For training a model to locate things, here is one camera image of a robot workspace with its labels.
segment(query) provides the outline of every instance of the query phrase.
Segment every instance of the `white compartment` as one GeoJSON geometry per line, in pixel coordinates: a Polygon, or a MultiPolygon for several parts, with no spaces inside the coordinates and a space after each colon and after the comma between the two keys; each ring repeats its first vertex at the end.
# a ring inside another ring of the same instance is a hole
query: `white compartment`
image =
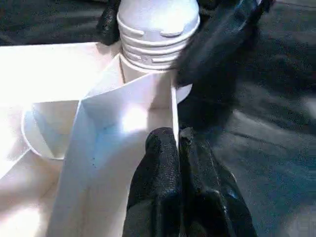
{"type": "Polygon", "coordinates": [[[0,106],[1,237],[45,236],[62,166],[30,151],[20,130],[22,111],[0,106]]]}
{"type": "MultiPolygon", "coordinates": [[[[111,67],[121,68],[115,60],[111,67]]],[[[121,85],[123,73],[115,72],[106,70],[97,88],[121,85]]],[[[80,102],[47,236],[121,236],[131,178],[149,132],[172,127],[178,140],[171,78],[148,74],[107,93],[93,90],[80,102]]]]}
{"type": "MultiPolygon", "coordinates": [[[[177,139],[178,121],[172,72],[135,70],[119,51],[120,43],[0,47],[0,106],[20,110],[10,118],[16,124],[3,126],[19,138],[0,160],[0,236],[45,236],[57,187],[48,236],[120,235],[148,133],[169,126],[177,139]],[[46,158],[63,156],[77,111],[64,162],[43,159],[24,143],[20,118],[31,103],[26,141],[46,158]]],[[[1,136],[10,142],[3,129],[1,136]]]]}

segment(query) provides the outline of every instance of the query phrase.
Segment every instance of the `white bottle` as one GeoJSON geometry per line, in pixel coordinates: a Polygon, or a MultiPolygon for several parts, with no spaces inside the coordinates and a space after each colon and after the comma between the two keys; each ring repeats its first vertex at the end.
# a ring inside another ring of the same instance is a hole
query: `white bottle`
{"type": "Polygon", "coordinates": [[[168,70],[199,25],[196,0],[121,0],[123,54],[135,66],[168,70]]]}

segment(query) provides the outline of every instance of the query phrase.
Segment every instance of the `glove finger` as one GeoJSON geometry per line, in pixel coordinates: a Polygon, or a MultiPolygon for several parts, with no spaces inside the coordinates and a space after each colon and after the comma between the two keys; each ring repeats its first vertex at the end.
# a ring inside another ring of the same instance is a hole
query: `glove finger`
{"type": "Polygon", "coordinates": [[[119,40],[119,26],[117,22],[119,4],[120,0],[109,0],[99,19],[97,32],[100,36],[100,41],[105,45],[111,45],[119,40]]]}
{"type": "Polygon", "coordinates": [[[146,141],[146,154],[133,176],[124,237],[178,237],[181,219],[179,155],[171,128],[146,141]]]}

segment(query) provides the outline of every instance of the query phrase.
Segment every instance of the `white cardboard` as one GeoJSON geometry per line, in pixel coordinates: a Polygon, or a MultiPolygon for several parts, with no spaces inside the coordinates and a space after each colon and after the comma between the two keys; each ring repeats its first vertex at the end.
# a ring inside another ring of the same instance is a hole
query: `white cardboard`
{"type": "Polygon", "coordinates": [[[175,95],[171,76],[148,74],[80,102],[48,237],[121,236],[146,137],[168,126],[178,138],[175,95]]]}

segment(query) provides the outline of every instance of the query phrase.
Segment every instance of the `gloved hand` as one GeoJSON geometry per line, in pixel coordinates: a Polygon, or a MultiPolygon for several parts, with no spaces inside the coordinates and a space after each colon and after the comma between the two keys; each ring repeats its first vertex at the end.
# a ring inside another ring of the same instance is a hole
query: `gloved hand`
{"type": "Polygon", "coordinates": [[[132,179],[124,237],[256,237],[249,210],[233,175],[181,133],[180,157],[171,128],[146,141],[146,154],[132,179]]]}
{"type": "Polygon", "coordinates": [[[152,131],[130,186],[124,237],[178,237],[181,219],[179,154],[171,128],[152,131]]]}

